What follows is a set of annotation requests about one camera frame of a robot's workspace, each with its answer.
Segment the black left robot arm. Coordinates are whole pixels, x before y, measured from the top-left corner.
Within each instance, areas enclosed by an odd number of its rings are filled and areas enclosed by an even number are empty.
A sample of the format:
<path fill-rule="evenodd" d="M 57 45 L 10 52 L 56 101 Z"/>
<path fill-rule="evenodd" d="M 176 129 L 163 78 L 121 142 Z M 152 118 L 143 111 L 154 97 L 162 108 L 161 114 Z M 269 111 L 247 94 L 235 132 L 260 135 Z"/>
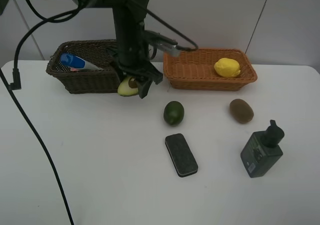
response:
<path fill-rule="evenodd" d="M 21 77 L 18 69 L 20 50 L 27 38 L 39 27 L 56 21 L 72 19 L 85 8 L 111 8 L 115 25 L 117 42 L 116 66 L 120 71 L 134 77 L 137 81 L 138 95 L 140 98 L 147 96 L 152 83 L 159 84 L 163 80 L 163 74 L 151 63 L 148 57 L 149 42 L 146 39 L 144 20 L 147 15 L 152 16 L 158 22 L 163 23 L 158 16 L 148 10 L 149 0 L 74 0 L 77 8 L 69 10 L 49 18 L 42 19 L 28 31 L 17 45 L 13 60 L 13 82 L 8 83 L 4 75 L 0 77 L 7 90 L 12 93 L 20 90 Z M 0 0 L 0 10 L 3 12 L 9 0 Z"/>

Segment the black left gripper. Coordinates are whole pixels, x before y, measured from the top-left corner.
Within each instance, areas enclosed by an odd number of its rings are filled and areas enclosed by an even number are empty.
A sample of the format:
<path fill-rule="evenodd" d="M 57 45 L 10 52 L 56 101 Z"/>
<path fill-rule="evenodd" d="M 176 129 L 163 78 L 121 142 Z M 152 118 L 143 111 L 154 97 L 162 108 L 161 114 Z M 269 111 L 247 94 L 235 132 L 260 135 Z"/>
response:
<path fill-rule="evenodd" d="M 112 57 L 110 66 L 120 83 L 125 79 L 124 72 L 138 78 L 138 95 L 143 99 L 148 95 L 152 82 L 159 84 L 163 81 L 163 74 L 150 62 L 145 28 L 138 23 L 117 22 L 115 34 L 117 48 L 106 48 Z"/>

